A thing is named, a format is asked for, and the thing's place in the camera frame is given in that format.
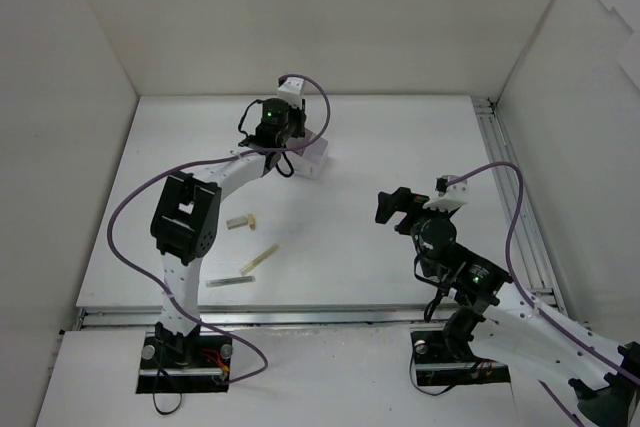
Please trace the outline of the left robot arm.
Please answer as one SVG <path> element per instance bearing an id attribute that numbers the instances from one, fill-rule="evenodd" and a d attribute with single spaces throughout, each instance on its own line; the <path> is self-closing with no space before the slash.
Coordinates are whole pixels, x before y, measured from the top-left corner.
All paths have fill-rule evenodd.
<path id="1" fill-rule="evenodd" d="M 191 365 L 200 353 L 200 270 L 216 238 L 221 203 L 276 168 L 281 158 L 278 150 L 289 139 L 305 136 L 306 101 L 301 94 L 280 94 L 257 103 L 262 107 L 260 123 L 240 142 L 255 152 L 220 167 L 170 175 L 152 219 L 151 235 L 169 289 L 163 296 L 155 338 L 164 355 L 179 367 Z"/>

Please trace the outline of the yellow highlighter pen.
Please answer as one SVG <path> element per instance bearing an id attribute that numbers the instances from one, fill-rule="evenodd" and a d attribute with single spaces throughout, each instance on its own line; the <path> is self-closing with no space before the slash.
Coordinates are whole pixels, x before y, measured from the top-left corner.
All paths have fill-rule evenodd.
<path id="1" fill-rule="evenodd" d="M 280 245 L 278 243 L 271 245 L 264 252 L 259 254 L 256 258 L 248 262 L 244 267 L 242 267 L 239 271 L 241 276 L 247 276 L 250 272 L 252 272 L 258 265 L 263 263 L 269 257 L 271 257 L 275 252 L 279 250 Z"/>

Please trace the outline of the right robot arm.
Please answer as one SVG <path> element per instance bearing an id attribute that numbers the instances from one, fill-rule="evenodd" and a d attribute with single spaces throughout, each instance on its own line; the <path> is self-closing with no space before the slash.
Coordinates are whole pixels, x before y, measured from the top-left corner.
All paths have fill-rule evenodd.
<path id="1" fill-rule="evenodd" d="M 375 221 L 395 226 L 416 251 L 414 275 L 454 300 L 443 328 L 445 352 L 464 359 L 490 354 L 540 382 L 568 385 L 579 412 L 597 426 L 628 426 L 639 406 L 639 345 L 603 337 L 519 286 L 513 274 L 457 242 L 458 191 L 435 198 L 400 187 L 377 196 Z"/>

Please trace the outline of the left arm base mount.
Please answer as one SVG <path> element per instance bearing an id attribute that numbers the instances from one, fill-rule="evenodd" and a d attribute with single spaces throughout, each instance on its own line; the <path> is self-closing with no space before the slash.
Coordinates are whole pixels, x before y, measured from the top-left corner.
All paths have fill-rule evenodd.
<path id="1" fill-rule="evenodd" d="M 183 360 L 147 333 L 138 367 L 137 394 L 223 393 L 229 389 L 233 341 L 228 336 L 201 335 Z"/>

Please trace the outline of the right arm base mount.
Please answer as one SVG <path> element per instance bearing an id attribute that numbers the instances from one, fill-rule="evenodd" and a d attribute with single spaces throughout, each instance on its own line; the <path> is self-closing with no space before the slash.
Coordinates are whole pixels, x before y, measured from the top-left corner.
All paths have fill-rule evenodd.
<path id="1" fill-rule="evenodd" d="M 511 382 L 509 369 L 504 364 L 473 354 L 464 354 L 461 359 L 454 357 L 441 331 L 414 330 L 410 332 L 410 341 L 411 382 L 429 396 L 444 395 L 461 386 Z"/>

